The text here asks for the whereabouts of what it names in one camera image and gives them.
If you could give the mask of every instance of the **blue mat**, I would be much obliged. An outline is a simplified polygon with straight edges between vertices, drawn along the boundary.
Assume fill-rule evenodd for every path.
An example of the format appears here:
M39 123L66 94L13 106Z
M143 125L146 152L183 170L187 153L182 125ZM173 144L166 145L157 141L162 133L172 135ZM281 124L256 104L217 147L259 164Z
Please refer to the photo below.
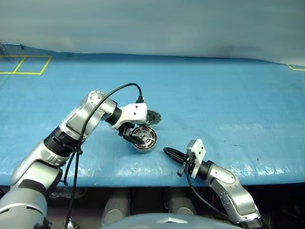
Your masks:
M28 57L17 68L23 56L3 55ZM180 165L162 148L185 152L196 138L203 140L205 160L232 170L244 185L305 181L305 72L286 65L6 45L1 72L0 185L9 184L15 166L88 92L129 82L138 83L147 105L162 115L154 127L157 146L139 153L101 122L83 144L78 186L187 186L176 174ZM136 89L127 88L112 99L125 106L136 97Z

